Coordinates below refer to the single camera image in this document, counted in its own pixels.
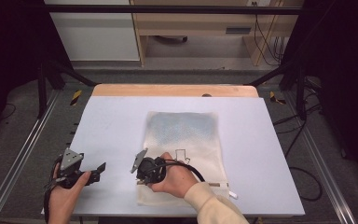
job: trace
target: white cabinet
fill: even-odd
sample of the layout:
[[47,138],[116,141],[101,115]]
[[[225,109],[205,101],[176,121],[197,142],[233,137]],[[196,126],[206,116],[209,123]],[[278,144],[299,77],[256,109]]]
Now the white cabinet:
[[[128,0],[45,0],[46,4],[128,5]],[[71,61],[139,61],[130,13],[50,13]]]

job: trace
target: white pouch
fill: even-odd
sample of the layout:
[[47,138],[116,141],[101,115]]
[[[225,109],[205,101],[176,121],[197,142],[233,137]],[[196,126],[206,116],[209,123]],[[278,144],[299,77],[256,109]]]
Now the white pouch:
[[[144,140],[146,147],[146,157],[155,159],[169,152],[174,159],[193,166],[216,194],[228,198],[215,114],[149,112]],[[188,206],[183,199],[168,193],[155,193],[145,185],[137,185],[137,192],[138,204],[141,205]]]

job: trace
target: yellow and black tape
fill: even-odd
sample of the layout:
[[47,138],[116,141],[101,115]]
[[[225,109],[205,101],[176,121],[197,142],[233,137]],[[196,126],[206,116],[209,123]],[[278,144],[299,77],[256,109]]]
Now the yellow and black tape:
[[278,104],[281,104],[281,105],[286,105],[286,101],[285,100],[278,100],[276,97],[275,97],[275,93],[273,91],[270,91],[269,92],[269,100],[271,102],[275,102],[275,103],[278,103]]
[[75,92],[74,97],[72,97],[72,101],[71,101],[71,104],[70,104],[70,105],[76,105],[77,100],[78,100],[79,97],[80,97],[80,94],[81,94],[81,91],[76,91],[76,92]]

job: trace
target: beige sleeve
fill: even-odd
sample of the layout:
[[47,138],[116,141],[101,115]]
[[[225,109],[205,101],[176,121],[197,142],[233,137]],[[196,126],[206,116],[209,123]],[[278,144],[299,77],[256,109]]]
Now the beige sleeve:
[[241,211],[228,199],[216,196],[208,183],[202,182],[191,187],[185,195],[185,201],[196,209],[199,224],[249,224]]

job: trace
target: gray floor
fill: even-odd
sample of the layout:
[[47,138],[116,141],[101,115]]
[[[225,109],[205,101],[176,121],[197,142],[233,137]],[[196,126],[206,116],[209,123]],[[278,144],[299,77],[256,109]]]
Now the gray floor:
[[[249,56],[241,38],[205,38],[190,36],[186,43],[177,40],[151,38],[144,67],[133,63],[117,63],[115,70],[106,63],[101,65],[84,64],[78,66],[79,72],[97,82],[104,83],[221,83],[242,84],[267,73],[274,66],[251,66]],[[53,160],[72,141],[76,123],[92,92],[77,81],[65,76],[67,85],[60,92],[58,102],[52,111],[43,132],[37,139],[33,152],[25,163],[21,175],[7,198],[0,213],[0,221],[6,218],[31,219],[32,223],[41,220],[43,187]],[[272,79],[259,89],[265,98],[271,120],[293,115],[289,105],[281,105],[269,100],[269,92],[274,91],[278,99],[284,95],[276,88],[279,77]],[[69,105],[76,90],[83,90],[76,105]],[[307,106],[318,104],[316,97],[308,99]],[[8,96],[8,105],[2,117],[14,113],[0,121],[0,185],[4,181],[11,164],[16,160],[22,144],[32,130],[37,116],[37,85],[30,82],[18,87]],[[277,132],[289,131],[298,127],[295,121],[276,127]],[[344,160],[331,128],[318,111],[309,115],[307,128],[312,134],[328,167],[358,223],[358,166],[355,161]],[[285,151],[296,135],[296,131],[280,133],[282,150]],[[294,144],[289,157],[289,166],[296,166],[320,178],[310,158],[309,151],[300,137]],[[299,193],[304,197],[314,197],[317,186],[308,176],[292,172]],[[264,223],[340,223],[337,213],[324,190],[317,202],[302,201],[306,215],[290,218],[263,218]]]

